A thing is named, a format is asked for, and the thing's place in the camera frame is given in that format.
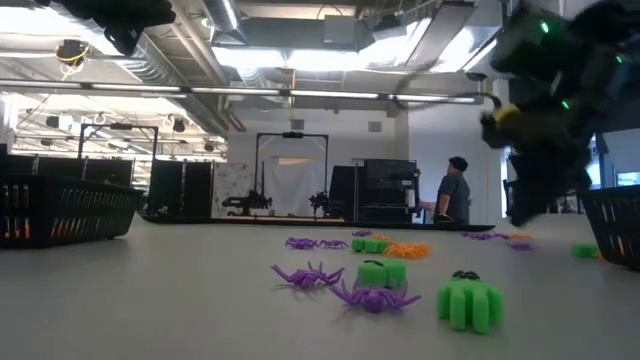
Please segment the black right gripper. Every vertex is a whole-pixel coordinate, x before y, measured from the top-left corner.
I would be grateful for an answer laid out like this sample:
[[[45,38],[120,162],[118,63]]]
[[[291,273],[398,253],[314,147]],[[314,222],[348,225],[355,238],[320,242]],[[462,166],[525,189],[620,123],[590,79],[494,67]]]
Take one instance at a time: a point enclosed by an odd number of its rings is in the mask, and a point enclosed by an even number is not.
[[[516,180],[509,216],[512,225],[522,227],[564,195],[591,187],[589,143],[603,115],[603,97],[542,97],[514,105],[518,114],[496,122],[496,108],[480,115],[480,125],[489,147],[511,149]]]

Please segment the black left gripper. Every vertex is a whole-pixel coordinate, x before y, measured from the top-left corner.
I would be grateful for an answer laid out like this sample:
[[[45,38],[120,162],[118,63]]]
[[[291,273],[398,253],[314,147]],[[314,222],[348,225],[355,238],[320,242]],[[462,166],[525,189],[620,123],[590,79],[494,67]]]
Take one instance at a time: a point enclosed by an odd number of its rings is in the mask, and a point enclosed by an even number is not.
[[[72,16],[93,20],[105,38],[123,55],[131,55],[148,27],[173,23],[170,0],[35,0],[44,7],[57,4]]]

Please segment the black ceiling device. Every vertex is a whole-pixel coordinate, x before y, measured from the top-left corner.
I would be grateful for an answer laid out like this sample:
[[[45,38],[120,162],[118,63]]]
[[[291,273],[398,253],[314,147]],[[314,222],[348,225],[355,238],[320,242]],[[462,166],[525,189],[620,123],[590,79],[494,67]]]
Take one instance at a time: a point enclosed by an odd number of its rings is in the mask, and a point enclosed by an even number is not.
[[[86,42],[73,39],[65,39],[55,50],[55,57],[70,67],[80,66],[90,51],[90,45]]]

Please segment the yellow tape tag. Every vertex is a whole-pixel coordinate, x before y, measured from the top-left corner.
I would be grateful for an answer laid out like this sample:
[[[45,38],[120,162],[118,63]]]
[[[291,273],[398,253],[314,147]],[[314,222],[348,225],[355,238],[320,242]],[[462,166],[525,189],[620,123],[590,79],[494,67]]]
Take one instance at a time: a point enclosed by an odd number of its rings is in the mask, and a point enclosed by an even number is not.
[[[504,105],[494,111],[493,117],[496,122],[500,122],[511,115],[518,114],[519,112],[520,109],[514,104]]]

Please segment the black plastic basket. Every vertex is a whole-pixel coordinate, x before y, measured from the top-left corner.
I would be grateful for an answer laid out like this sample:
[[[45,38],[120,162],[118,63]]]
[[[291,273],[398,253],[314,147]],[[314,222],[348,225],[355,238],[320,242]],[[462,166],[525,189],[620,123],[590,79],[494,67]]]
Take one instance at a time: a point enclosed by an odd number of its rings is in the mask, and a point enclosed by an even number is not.
[[[581,200],[603,259],[640,271],[640,185],[589,190]]]
[[[142,192],[40,175],[0,175],[0,249],[113,239],[131,226]]]

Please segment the person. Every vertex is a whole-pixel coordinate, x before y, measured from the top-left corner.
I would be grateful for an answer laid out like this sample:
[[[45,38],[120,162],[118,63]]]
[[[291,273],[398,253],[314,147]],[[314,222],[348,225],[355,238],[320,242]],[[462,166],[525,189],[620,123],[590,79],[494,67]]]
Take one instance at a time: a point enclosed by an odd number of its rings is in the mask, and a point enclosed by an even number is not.
[[[470,188],[464,177],[468,163],[463,157],[449,159],[445,176],[439,185],[436,201],[420,201],[419,207],[436,214],[446,214],[456,220],[455,224],[468,225],[470,221]]]

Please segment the black low partition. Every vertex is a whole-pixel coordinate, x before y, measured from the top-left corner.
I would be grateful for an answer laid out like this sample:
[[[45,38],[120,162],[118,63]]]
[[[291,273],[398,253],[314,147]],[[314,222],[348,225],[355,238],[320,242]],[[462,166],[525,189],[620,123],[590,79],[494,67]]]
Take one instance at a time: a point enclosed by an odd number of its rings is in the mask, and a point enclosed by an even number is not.
[[[130,186],[133,161],[0,155],[0,174],[44,175]]]

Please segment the black equipment cabinet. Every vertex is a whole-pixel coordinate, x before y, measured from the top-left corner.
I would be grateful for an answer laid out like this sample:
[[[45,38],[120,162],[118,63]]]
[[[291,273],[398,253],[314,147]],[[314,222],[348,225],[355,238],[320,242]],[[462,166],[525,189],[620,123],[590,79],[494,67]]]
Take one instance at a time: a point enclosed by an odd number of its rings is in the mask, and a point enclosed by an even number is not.
[[[357,185],[358,221],[412,223],[423,212],[419,180],[415,161],[365,159]]]

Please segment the black partition panel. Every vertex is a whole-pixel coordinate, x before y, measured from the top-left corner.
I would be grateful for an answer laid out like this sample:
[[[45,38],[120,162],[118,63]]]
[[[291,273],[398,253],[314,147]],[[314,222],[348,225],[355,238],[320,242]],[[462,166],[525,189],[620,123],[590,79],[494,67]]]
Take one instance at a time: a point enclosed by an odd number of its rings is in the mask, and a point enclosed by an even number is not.
[[[213,163],[154,160],[148,214],[164,218],[210,218]]]

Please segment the long white light bar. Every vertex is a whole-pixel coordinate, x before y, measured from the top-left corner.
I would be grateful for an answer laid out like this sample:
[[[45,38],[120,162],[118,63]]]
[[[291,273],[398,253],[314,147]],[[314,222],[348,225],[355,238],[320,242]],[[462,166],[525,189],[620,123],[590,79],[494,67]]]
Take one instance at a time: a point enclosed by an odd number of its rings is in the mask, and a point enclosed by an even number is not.
[[[304,97],[346,100],[371,100],[384,102],[398,101],[421,104],[472,105],[480,103],[479,95],[389,94],[375,92],[301,90],[283,88],[140,85],[20,79],[0,79],[0,90],[21,90],[35,93],[55,91],[76,93],[134,93],[142,96],[169,98],[185,98],[187,95],[225,95],[289,98]]]

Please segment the white curtain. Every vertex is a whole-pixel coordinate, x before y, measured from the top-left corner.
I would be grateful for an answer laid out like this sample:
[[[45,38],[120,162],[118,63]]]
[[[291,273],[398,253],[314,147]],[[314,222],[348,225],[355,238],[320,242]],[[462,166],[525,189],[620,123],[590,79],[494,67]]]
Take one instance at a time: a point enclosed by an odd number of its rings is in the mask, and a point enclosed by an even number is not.
[[[312,217],[309,198],[324,189],[322,166],[311,158],[271,157],[265,161],[265,194],[276,216]]]

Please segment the silver round ventilation duct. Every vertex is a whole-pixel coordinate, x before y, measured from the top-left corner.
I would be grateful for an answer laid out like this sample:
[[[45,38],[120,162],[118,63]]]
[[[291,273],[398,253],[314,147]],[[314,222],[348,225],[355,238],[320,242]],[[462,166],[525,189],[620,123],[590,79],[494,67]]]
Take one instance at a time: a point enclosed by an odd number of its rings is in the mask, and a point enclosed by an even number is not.
[[[104,36],[104,30],[91,19],[74,17],[61,4],[45,1],[60,17],[78,26],[83,40],[102,55],[119,55],[116,48]],[[118,60],[119,66],[132,75],[140,85],[187,85],[188,80],[167,59],[156,44],[144,33],[135,45],[131,55]],[[231,109],[220,107],[220,100],[206,101],[200,95],[180,93],[169,101],[184,109],[187,115],[205,132],[227,135],[230,129],[246,132],[244,124]]]

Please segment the black rig frame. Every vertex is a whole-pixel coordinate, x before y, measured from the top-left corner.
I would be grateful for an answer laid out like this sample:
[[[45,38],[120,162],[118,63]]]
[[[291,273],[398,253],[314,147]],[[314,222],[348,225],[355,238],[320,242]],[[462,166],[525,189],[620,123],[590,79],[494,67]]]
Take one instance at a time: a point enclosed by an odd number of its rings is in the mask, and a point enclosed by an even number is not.
[[[305,134],[288,131],[281,133],[258,133],[254,152],[254,189],[267,199],[269,214],[275,215],[271,209],[272,198],[265,194],[264,164],[268,158],[311,158],[317,161],[324,172],[324,189],[328,191],[328,150],[329,136],[324,134]]]

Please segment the black table frame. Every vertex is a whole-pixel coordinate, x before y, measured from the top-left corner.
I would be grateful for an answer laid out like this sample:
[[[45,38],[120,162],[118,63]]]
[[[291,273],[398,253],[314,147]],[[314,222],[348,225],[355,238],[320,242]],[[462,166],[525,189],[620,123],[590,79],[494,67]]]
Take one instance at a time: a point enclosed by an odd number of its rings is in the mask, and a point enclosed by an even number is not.
[[[415,224],[415,223],[362,223],[344,222],[333,219],[294,218],[294,217],[170,217],[170,216],[141,216],[149,223],[160,225],[264,225],[264,226],[292,226],[292,227],[345,227],[362,229],[388,230],[420,230],[420,231],[451,231],[451,232],[486,232],[493,230],[495,225],[456,225],[454,223]]]

